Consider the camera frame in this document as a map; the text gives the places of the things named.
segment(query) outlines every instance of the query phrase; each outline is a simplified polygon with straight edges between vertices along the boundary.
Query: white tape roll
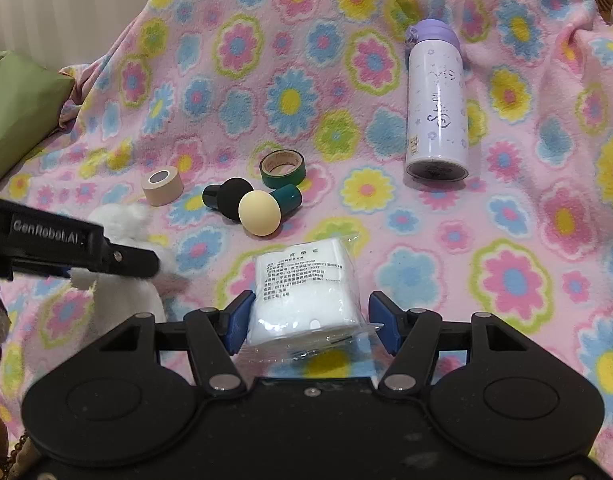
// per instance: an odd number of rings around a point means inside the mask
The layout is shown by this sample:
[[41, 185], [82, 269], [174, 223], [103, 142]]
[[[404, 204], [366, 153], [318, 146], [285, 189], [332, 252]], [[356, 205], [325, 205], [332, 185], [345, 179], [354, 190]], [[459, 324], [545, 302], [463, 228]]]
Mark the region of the white tape roll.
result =
[[165, 166], [142, 177], [142, 191], [151, 205], [170, 204], [184, 191], [177, 168]]

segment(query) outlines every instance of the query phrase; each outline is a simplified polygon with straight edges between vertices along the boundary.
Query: plastic package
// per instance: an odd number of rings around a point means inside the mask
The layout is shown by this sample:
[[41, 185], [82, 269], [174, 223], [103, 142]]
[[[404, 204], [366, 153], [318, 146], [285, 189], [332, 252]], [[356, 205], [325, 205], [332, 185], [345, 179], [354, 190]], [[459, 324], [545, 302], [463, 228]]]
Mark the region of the plastic package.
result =
[[338, 238], [258, 256], [247, 341], [261, 360], [295, 359], [379, 328], [365, 322], [355, 268]]

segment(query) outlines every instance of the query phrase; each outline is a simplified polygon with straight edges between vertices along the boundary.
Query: white water bottle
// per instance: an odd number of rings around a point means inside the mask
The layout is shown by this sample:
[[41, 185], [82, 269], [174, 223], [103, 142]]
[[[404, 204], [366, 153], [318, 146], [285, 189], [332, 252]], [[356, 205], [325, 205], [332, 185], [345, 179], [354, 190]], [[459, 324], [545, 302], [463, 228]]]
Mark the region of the white water bottle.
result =
[[440, 20], [407, 30], [409, 110], [407, 173], [428, 180], [462, 180], [469, 174], [467, 103], [458, 37]]

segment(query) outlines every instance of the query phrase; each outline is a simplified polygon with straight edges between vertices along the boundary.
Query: green pillow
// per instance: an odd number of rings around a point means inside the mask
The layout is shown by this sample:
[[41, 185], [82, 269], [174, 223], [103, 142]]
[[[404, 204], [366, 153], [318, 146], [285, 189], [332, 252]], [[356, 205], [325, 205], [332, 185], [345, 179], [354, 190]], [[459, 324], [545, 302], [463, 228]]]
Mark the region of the green pillow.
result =
[[56, 126], [75, 80], [0, 53], [0, 179]]

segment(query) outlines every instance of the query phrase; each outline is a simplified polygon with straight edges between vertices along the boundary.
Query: screw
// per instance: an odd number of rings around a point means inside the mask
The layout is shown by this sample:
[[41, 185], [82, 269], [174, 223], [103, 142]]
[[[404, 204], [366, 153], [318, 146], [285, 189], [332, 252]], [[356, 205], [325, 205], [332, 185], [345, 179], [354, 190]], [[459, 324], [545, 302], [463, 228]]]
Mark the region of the screw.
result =
[[235, 390], [240, 384], [240, 377], [233, 374], [218, 374], [208, 380], [208, 385], [220, 392]]
[[389, 390], [395, 390], [396, 392], [402, 392], [404, 390], [410, 390], [415, 386], [415, 379], [406, 374], [393, 374], [389, 375], [385, 379], [385, 386]]

